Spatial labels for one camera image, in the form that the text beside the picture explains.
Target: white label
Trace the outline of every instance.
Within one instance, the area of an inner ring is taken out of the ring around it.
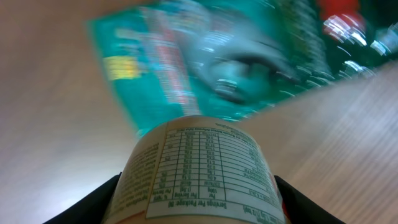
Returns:
[[[146,218],[214,215],[285,223],[276,184],[257,145],[215,128],[169,131]]]

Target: yellow label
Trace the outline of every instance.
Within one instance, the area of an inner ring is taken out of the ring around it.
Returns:
[[[130,56],[113,56],[104,58],[104,64],[110,80],[140,78],[137,61]]]

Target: cylindrical container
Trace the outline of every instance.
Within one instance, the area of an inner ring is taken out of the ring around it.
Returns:
[[[103,223],[287,223],[256,141],[233,124],[187,116],[135,146]]]

